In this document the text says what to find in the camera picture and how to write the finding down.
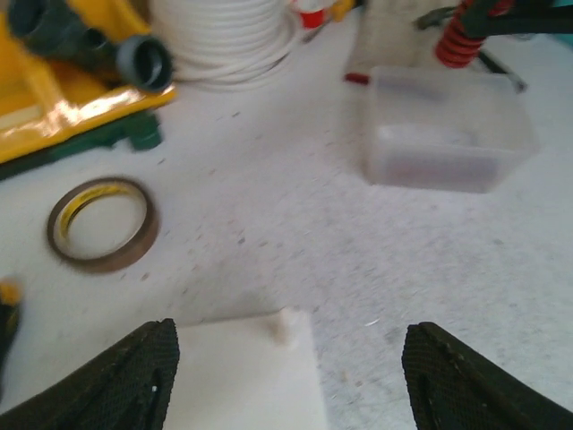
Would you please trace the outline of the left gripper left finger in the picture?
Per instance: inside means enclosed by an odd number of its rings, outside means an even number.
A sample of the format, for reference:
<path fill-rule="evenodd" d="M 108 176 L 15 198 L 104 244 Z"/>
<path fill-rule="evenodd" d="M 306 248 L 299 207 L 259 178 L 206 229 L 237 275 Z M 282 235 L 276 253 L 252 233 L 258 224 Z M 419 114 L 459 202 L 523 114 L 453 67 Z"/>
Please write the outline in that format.
<path fill-rule="evenodd" d="M 146 322 L 1 415 L 3 429 L 161 429 L 180 350 L 171 318 Z"/>

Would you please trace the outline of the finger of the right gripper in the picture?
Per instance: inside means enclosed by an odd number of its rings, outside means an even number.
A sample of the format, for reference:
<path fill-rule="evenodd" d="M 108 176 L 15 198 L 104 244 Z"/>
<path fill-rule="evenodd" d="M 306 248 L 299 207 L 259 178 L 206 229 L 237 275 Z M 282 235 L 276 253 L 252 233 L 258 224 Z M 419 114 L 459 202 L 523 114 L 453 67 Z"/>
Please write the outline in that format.
<path fill-rule="evenodd" d="M 474 39 L 512 34 L 571 34 L 572 5 L 536 1 L 471 1 L 460 13 L 463 32 Z"/>

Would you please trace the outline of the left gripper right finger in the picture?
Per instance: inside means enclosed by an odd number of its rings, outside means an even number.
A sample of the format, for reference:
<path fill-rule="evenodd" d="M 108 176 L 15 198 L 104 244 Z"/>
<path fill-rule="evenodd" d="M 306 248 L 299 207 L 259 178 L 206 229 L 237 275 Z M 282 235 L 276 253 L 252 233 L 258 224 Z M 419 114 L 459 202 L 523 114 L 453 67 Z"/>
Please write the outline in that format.
<path fill-rule="evenodd" d="M 433 322 L 407 327 L 402 367 L 419 429 L 570 429 L 572 412 Z"/>

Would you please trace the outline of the white peg base plate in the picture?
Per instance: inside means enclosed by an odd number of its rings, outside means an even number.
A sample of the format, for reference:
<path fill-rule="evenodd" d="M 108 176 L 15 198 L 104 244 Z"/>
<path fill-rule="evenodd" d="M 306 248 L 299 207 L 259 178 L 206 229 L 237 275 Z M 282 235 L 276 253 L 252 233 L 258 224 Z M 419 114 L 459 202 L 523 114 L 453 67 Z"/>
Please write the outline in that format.
<path fill-rule="evenodd" d="M 166 429 L 326 429 L 311 317 L 285 307 L 177 331 Z"/>

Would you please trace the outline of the large black orange screwdriver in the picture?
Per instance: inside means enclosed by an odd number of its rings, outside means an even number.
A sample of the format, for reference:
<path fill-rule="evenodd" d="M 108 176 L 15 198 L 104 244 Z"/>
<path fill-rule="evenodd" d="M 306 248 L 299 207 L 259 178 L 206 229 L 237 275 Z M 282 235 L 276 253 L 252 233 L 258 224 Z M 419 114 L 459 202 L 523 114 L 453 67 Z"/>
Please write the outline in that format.
<path fill-rule="evenodd" d="M 20 322 L 22 291 L 12 279 L 1 279 L 1 369 L 12 347 Z"/>

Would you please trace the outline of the short red spring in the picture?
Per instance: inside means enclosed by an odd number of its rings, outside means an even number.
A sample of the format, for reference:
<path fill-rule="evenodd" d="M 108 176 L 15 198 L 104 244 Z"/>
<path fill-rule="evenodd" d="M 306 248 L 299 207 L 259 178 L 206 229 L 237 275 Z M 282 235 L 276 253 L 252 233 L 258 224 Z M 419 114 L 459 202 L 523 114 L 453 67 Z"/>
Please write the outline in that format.
<path fill-rule="evenodd" d="M 464 68 L 473 62 L 484 41 L 497 33 L 500 18 L 514 1 L 462 1 L 443 31 L 434 54 L 449 68 Z"/>

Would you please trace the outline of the clear plastic spring tray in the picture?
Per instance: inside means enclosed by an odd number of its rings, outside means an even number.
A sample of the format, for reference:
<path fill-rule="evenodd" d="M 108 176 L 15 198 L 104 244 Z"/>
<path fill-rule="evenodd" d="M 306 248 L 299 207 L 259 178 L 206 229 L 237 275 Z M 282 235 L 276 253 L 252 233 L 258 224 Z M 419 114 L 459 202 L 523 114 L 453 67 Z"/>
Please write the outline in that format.
<path fill-rule="evenodd" d="M 505 75 L 401 66 L 370 72 L 364 174 L 373 184 L 484 194 L 538 151 Z"/>

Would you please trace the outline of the white work glove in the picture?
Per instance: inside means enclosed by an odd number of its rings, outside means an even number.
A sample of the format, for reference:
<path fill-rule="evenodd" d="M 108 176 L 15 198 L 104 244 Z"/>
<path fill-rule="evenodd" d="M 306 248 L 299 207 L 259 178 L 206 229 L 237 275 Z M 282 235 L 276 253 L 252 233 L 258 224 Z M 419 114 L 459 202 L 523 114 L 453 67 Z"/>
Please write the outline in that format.
<path fill-rule="evenodd" d="M 441 29 L 418 30 L 415 20 L 456 1 L 395 0 L 366 1 L 353 50 L 346 64 L 348 82 L 366 84 L 376 66 L 440 69 L 433 54 Z"/>

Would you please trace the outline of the brown tape roll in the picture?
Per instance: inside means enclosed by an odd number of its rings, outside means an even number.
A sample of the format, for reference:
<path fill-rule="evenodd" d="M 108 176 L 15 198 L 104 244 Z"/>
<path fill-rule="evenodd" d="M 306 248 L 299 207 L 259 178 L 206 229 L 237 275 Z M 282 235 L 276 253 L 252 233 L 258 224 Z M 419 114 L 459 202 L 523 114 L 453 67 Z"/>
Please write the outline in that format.
<path fill-rule="evenodd" d="M 138 262 L 158 238 L 152 193 L 127 176 L 103 176 L 74 187 L 46 223 L 52 253 L 77 271 L 109 273 Z"/>

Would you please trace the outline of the red white tape roll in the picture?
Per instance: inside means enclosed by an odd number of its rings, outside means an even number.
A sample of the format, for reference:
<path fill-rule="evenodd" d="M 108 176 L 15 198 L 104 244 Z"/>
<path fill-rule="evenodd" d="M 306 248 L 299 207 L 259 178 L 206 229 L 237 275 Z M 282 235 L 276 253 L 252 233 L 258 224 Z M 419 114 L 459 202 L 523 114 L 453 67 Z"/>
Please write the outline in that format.
<path fill-rule="evenodd" d="M 324 23 L 325 2 L 323 0 L 296 0 L 295 5 L 305 29 L 316 29 Z"/>

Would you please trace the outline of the green clamp tool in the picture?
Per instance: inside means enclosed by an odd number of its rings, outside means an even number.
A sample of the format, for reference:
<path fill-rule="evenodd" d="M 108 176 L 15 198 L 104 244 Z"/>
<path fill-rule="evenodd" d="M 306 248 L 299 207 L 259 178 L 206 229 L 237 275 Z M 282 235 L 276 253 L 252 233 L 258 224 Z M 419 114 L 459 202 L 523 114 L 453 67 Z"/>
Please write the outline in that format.
<path fill-rule="evenodd" d="M 95 149 L 112 149 L 128 140 L 133 151 L 149 151 L 163 142 L 158 116 L 143 110 L 76 135 L 65 142 L 1 164 L 1 180 L 53 164 L 62 159 Z"/>

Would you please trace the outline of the yellow storage bin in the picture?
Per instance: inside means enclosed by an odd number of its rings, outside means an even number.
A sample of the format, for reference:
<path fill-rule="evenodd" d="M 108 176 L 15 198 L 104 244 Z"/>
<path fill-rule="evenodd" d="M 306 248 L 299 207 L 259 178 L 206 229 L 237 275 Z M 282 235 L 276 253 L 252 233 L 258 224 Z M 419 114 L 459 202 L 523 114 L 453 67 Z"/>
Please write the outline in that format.
<path fill-rule="evenodd" d="M 130 84 L 111 85 L 75 64 L 32 54 L 8 30 L 9 2 L 1 3 L 2 163 L 133 113 L 152 111 L 175 96 L 173 81 L 160 93 L 148 93 Z M 114 43 L 135 34 L 153 36 L 128 1 L 65 2 Z"/>

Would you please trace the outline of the grey pipe fitting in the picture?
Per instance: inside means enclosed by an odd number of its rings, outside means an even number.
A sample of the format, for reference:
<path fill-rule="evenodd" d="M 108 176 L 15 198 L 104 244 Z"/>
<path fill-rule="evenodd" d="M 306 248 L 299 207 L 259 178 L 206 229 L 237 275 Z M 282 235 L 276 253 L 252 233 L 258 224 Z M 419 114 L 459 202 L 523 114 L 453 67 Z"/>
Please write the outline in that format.
<path fill-rule="evenodd" d="M 74 64 L 111 85 L 160 93 L 172 83 L 171 56 L 159 39 L 135 34 L 114 43 L 65 1 L 11 1 L 7 26 L 32 54 Z"/>

